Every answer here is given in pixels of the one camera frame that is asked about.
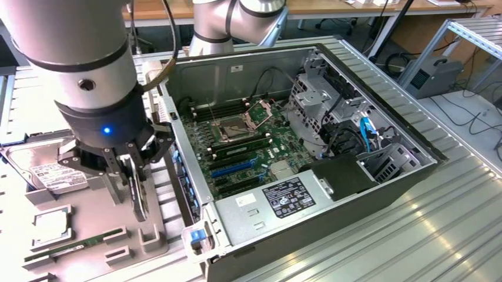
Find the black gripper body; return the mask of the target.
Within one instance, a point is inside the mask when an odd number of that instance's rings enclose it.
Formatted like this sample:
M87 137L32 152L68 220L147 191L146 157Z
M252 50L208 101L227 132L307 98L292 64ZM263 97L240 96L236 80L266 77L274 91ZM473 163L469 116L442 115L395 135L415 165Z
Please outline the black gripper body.
M89 147L117 147L132 140L144 143L154 134L142 88L133 88L115 104L99 109L76 109L56 103L75 138Z

